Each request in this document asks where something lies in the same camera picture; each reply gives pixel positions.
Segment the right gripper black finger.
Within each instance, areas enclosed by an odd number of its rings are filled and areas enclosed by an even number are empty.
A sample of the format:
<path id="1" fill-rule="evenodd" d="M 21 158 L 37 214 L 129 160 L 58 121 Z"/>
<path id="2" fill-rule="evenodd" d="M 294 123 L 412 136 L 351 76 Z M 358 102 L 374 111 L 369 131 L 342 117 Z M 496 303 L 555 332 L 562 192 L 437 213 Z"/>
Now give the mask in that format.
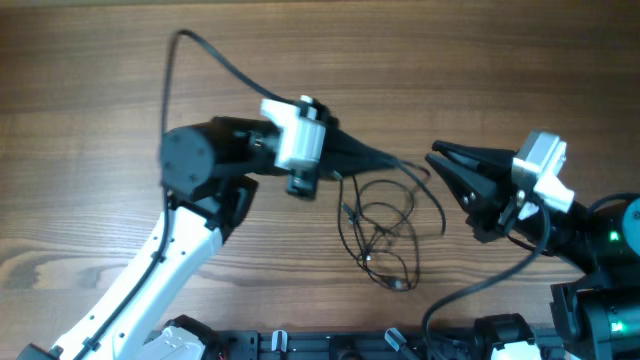
<path id="1" fill-rule="evenodd" d="M 436 154 L 428 154 L 426 161 L 469 215 L 495 214 L 509 201 L 507 179 L 510 169 L 505 173 L 478 173 Z"/>
<path id="2" fill-rule="evenodd" d="M 442 140 L 436 140 L 432 150 L 478 173 L 505 173 L 516 155 L 514 150 L 470 147 Z"/>

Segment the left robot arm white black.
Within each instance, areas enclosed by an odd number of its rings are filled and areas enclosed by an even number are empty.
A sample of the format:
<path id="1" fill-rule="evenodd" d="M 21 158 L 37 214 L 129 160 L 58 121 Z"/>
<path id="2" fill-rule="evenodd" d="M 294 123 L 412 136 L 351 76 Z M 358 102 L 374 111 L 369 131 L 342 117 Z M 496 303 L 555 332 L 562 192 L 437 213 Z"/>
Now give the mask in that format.
<path id="1" fill-rule="evenodd" d="M 311 200 L 323 178 L 392 168 L 395 158 L 343 132 L 310 97 L 265 99 L 257 120 L 218 116 L 173 129 L 159 150 L 166 207 L 137 255 L 97 304 L 52 347 L 25 359 L 213 359 L 205 325 L 162 316 L 190 277 L 243 222 L 260 175 L 283 176 Z"/>

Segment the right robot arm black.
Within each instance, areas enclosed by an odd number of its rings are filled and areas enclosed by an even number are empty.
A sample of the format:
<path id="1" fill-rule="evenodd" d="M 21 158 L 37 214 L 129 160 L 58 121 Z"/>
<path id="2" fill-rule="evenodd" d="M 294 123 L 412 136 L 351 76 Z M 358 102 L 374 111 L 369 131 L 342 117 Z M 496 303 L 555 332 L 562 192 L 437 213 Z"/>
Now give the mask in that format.
<path id="1" fill-rule="evenodd" d="M 467 213 L 482 243 L 524 236 L 520 247 L 558 257 L 583 277 L 552 286 L 550 309 L 564 348 L 580 359 L 639 356 L 639 196 L 589 207 L 558 174 L 567 144 L 533 132 L 518 151 L 436 141 L 426 161 Z"/>

